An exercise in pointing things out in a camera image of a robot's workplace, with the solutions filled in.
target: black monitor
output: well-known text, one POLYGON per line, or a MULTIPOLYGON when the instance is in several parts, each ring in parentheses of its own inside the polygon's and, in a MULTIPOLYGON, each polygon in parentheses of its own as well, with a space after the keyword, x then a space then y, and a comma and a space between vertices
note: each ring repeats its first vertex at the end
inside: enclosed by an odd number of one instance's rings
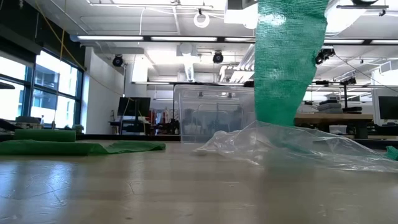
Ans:
POLYGON ((398 96, 379 96, 380 119, 398 119, 398 96))
POLYGON ((150 97, 120 97, 118 116, 135 116, 136 108, 137 116, 149 116, 149 106, 150 97))

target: ceiling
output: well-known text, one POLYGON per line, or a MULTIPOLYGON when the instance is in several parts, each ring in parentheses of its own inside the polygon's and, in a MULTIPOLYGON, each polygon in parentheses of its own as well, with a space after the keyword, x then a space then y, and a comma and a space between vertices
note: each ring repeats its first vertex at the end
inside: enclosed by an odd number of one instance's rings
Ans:
MULTIPOLYGON (((26 0, 35 5, 35 0, 26 0)), ((136 8, 98 7, 91 6, 87 0, 67 0, 67 17, 60 9, 65 8, 65 0, 37 0, 44 14, 69 34, 97 34, 97 35, 209 35, 209 36, 252 36, 254 30, 247 29, 241 24, 225 24, 223 10, 226 0, 205 0, 205 5, 214 6, 216 17, 210 17, 210 24, 206 28, 199 28, 193 23, 195 10, 176 9, 177 20, 171 9, 156 9, 156 11, 136 8)), ((102 3, 118 4, 170 4, 170 0, 102 0, 102 3)), ((335 37, 341 38, 394 38, 398 39, 398 1, 386 0, 390 5, 387 14, 379 17, 379 12, 367 12, 352 26, 335 37)), ((203 0, 181 0, 181 4, 202 5, 203 0)), ((177 76, 183 72, 182 63, 175 63, 176 43, 141 42, 104 42, 102 49, 115 47, 142 47, 153 65, 149 69, 152 80, 157 77, 177 76)), ((201 54, 199 63, 194 64, 195 72, 217 74, 222 65, 214 65, 211 61, 215 50, 222 50, 224 64, 239 63, 246 53, 249 44, 197 44, 201 54)), ((337 56, 347 61, 354 68, 358 68, 365 75, 378 64, 389 58, 398 57, 398 46, 336 46, 337 56)), ((113 58, 113 54, 103 54, 102 58, 113 58)), ((318 67, 316 80, 332 80, 353 68, 339 58, 333 57, 318 67)), ((357 73, 357 82, 369 83, 369 78, 357 73)))

